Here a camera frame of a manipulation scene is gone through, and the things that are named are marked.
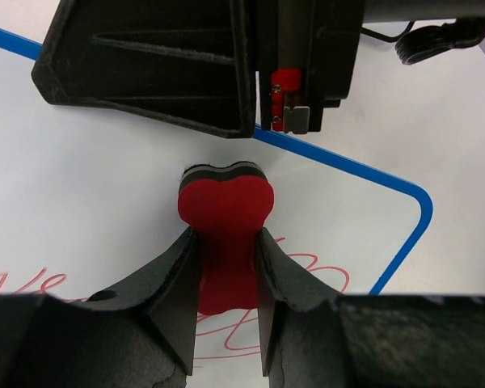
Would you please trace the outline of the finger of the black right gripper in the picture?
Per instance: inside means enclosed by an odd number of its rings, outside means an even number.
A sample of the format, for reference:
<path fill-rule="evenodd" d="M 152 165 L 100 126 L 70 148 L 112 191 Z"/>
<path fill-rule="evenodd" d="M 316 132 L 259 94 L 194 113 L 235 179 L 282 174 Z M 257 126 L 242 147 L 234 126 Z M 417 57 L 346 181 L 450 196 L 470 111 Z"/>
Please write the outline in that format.
<path fill-rule="evenodd" d="M 62 1 L 32 69 L 47 103 L 251 137 L 248 1 Z"/>

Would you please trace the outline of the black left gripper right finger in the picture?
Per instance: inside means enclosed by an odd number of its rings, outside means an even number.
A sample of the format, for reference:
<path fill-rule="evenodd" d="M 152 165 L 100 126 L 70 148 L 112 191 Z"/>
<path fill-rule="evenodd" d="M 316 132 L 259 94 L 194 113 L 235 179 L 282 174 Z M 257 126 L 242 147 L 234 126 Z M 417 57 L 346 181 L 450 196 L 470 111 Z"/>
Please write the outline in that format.
<path fill-rule="evenodd" d="M 485 387 L 485 297 L 344 295 L 266 230 L 255 274 L 272 387 Z"/>

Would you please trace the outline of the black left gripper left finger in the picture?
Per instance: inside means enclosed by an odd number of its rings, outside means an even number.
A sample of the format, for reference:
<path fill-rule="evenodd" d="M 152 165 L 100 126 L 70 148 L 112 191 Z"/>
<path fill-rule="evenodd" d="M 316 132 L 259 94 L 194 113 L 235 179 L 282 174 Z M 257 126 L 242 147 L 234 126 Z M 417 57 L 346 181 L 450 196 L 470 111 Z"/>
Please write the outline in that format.
<path fill-rule="evenodd" d="M 0 387 L 183 387 L 192 374 L 199 239 L 84 302 L 0 295 Z"/>

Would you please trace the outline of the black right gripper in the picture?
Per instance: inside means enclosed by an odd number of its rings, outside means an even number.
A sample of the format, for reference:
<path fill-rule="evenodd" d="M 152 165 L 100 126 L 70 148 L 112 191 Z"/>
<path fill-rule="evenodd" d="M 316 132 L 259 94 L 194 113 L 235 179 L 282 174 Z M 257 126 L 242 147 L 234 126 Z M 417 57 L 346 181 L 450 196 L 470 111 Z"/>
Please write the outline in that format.
<path fill-rule="evenodd" d="M 255 5 L 262 129 L 320 131 L 325 109 L 337 108 L 348 97 L 365 2 Z"/>

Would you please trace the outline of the red heart-shaped eraser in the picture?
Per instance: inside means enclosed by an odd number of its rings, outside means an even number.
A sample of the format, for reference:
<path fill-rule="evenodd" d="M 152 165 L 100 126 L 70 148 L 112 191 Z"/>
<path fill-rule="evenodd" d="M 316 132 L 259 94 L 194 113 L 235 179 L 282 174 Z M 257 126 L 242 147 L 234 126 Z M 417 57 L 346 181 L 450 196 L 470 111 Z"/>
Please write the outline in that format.
<path fill-rule="evenodd" d="M 274 201 L 272 185 L 253 162 L 184 171 L 177 208 L 199 236 L 201 314 L 256 308 L 255 240 Z"/>

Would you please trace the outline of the blue-framed whiteboard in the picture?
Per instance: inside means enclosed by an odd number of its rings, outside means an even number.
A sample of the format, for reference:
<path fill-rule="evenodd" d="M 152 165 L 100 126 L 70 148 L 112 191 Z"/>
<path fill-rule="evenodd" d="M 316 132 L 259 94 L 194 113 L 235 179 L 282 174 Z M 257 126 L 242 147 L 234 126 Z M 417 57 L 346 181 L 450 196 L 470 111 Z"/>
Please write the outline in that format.
<path fill-rule="evenodd" d="M 0 294 L 82 300 L 162 254 L 185 227 L 180 178 L 199 163 L 261 167 L 271 235 L 341 292 L 380 293 L 429 226 L 420 186 L 295 137 L 51 106 L 31 80 L 39 51 L 0 29 Z"/>

